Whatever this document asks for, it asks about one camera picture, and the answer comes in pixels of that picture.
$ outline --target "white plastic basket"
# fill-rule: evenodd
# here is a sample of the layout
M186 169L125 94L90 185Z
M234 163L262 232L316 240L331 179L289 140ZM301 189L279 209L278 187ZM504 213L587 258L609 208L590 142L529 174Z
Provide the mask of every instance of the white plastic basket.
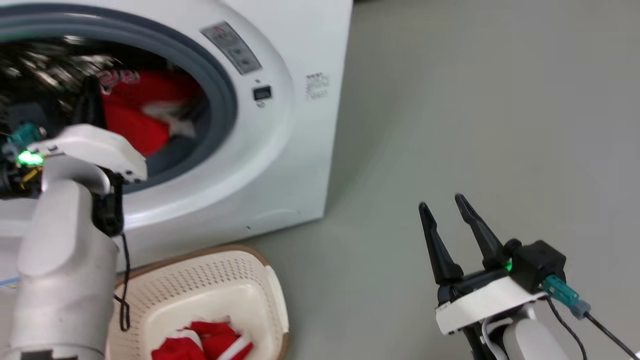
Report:
M122 285L116 289L122 293ZM127 301L131 329L120 331L119 304L109 326L107 359L151 360L175 329L195 317L229 315L254 348L247 360L281 360L289 319L280 282L258 252L239 245L171 259L131 275Z

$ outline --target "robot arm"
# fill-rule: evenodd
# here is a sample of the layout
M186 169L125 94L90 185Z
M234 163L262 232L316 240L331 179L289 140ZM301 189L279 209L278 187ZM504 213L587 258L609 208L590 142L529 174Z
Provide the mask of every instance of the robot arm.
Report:
M471 345L474 360L568 360L556 339L537 321L531 306L547 294L538 291L537 285L529 286L544 280L536 278L538 270L548 272L542 274L545 277L558 275L565 279L566 258L539 241L529 246L544 247L548 252L546 263L538 268L523 266L508 270L512 266L509 258L514 257L516 250L513 243L503 247L462 194L456 195L456 203L483 254L484 270L469 275L464 275L451 259L427 205L422 203L419 208L433 274L440 285L436 320L442 334L461 331Z
M47 156L18 256L20 286L7 360L103 359L122 232L122 185L147 179L119 135L86 124L29 146Z

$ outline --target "clothes inside drum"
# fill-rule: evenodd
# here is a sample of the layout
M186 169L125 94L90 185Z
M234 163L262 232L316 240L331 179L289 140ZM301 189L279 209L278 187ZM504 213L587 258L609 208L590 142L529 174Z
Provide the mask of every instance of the clothes inside drum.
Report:
M66 126L122 135L153 177L197 148L209 110L189 73L137 47L71 36L0 44L0 198L38 197L42 162L26 147Z

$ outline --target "floor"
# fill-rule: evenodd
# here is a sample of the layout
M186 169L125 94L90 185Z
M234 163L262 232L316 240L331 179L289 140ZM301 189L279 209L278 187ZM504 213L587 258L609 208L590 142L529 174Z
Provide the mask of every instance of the floor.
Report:
M426 201L455 260L479 270L455 192L503 241L564 252L594 315L640 350L638 18L636 0L359 2L326 218L248 241L281 278L288 360L471 359L438 331L417 212ZM628 359L569 323L590 358Z

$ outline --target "white washing machine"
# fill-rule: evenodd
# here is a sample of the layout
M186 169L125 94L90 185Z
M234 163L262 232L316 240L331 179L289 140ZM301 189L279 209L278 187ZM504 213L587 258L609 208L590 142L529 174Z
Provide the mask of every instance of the white washing machine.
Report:
M210 114L189 156L124 199L132 265L323 216L351 0L0 0L0 42L78 36L188 71ZM0 202L0 281L35 200Z

